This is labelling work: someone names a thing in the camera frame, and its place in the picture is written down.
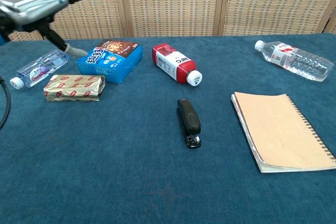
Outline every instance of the spiral notebook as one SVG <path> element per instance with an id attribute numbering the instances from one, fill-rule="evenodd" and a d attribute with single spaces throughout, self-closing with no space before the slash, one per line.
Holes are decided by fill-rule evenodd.
<path id="1" fill-rule="evenodd" d="M 231 96 L 262 173 L 336 168 L 336 158 L 286 94 Z"/>

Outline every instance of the foil package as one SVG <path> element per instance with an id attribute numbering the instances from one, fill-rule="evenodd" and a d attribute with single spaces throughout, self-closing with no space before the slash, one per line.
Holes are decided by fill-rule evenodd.
<path id="1" fill-rule="evenodd" d="M 99 101 L 104 76 L 56 74 L 43 88 L 47 101 Z"/>

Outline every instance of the blue fabric surface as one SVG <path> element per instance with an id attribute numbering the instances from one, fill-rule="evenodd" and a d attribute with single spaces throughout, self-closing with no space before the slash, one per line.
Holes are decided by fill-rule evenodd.
<path id="1" fill-rule="evenodd" d="M 99 102 L 47 102 L 49 80 L 21 90 L 15 70 L 54 49 L 48 41 L 0 48 L 12 110 L 0 131 L 1 223 L 333 223 L 336 170 L 261 174 L 230 101 L 235 92 L 286 93 L 336 154 L 336 69 L 309 81 L 263 60 L 257 40 L 283 41 L 336 62 L 336 36 L 130 38 L 143 59 Z M 89 50 L 102 40 L 72 40 Z M 197 87 L 152 63 L 167 42 L 197 62 Z M 78 74 L 76 59 L 56 73 Z M 190 99 L 202 147 L 186 147 L 177 99 Z M 4 111 L 0 92 L 0 114 Z"/>

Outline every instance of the stapler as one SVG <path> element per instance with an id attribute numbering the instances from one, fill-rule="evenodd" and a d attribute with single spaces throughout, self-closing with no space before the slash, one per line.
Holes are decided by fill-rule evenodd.
<path id="1" fill-rule="evenodd" d="M 201 123 L 188 99 L 180 99 L 177 101 L 177 113 L 180 118 L 187 147 L 200 147 L 202 142 L 198 135 L 201 132 Z"/>

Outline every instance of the blue tablecloth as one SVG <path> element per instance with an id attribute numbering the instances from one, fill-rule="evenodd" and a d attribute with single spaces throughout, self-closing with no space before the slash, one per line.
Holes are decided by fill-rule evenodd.
<path id="1" fill-rule="evenodd" d="M 336 62 L 336 36 L 125 38 L 143 59 L 99 102 L 47 102 L 15 90 L 15 70 L 54 46 L 0 48 L 12 110 L 0 131 L 1 223 L 333 223 L 336 170 L 261 174 L 230 101 L 235 92 L 289 95 L 336 154 L 336 70 L 309 81 L 263 60 L 257 40 L 283 41 Z M 89 50 L 101 40 L 72 40 Z M 167 42 L 197 62 L 203 81 L 179 84 L 152 63 Z M 58 74 L 78 74 L 75 58 Z M 184 143 L 177 99 L 188 98 L 202 147 Z M 0 115 L 4 111 L 0 91 Z"/>

